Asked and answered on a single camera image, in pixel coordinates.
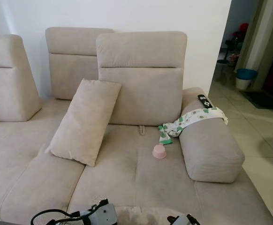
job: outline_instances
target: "black remote control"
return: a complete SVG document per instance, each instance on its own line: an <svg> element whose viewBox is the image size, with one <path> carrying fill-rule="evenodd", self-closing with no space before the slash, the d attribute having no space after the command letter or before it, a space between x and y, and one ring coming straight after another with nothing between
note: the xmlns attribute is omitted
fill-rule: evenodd
<svg viewBox="0 0 273 225"><path fill-rule="evenodd" d="M212 104L207 100L204 95L198 95L198 99L200 100L200 102L202 102L206 109L212 108Z"/></svg>

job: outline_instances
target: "sofa armrest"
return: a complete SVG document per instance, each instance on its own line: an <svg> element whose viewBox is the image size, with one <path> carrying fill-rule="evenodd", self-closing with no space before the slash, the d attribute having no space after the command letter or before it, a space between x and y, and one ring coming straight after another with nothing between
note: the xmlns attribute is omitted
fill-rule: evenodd
<svg viewBox="0 0 273 225"><path fill-rule="evenodd" d="M200 88L183 90L182 115L203 108ZM179 136L185 165L192 180L234 182L241 171L244 154L223 119L214 118L187 126Z"/></svg>

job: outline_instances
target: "throw pillow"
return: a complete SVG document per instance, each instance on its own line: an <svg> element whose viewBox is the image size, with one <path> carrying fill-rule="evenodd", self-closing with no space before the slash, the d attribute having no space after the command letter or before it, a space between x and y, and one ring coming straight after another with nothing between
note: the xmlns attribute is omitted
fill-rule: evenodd
<svg viewBox="0 0 273 225"><path fill-rule="evenodd" d="M119 83L83 79L49 150L94 166L120 88Z"/></svg>

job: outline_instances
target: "pink cup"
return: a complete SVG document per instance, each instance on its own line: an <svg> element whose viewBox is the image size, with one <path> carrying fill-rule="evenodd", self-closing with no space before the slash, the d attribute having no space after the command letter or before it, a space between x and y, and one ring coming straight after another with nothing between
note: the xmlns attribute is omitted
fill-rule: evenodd
<svg viewBox="0 0 273 225"><path fill-rule="evenodd" d="M167 153L166 153L166 149L164 147L164 145L162 143L159 143L157 145L154 146L153 151L152 151L152 155L155 158L164 158L166 157Z"/></svg>

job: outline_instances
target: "green and white fabric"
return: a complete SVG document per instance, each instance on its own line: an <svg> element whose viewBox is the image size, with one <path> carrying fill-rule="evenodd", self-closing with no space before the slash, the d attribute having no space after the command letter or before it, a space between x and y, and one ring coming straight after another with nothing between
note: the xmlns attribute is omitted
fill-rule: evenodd
<svg viewBox="0 0 273 225"><path fill-rule="evenodd" d="M222 118L225 124L228 124L228 118L225 116L224 112L217 107L209 109L196 109L184 114L174 123L164 123L162 126L159 126L159 142L163 144L170 144L172 143L170 136L178 137L183 129L188 125L211 118Z"/></svg>

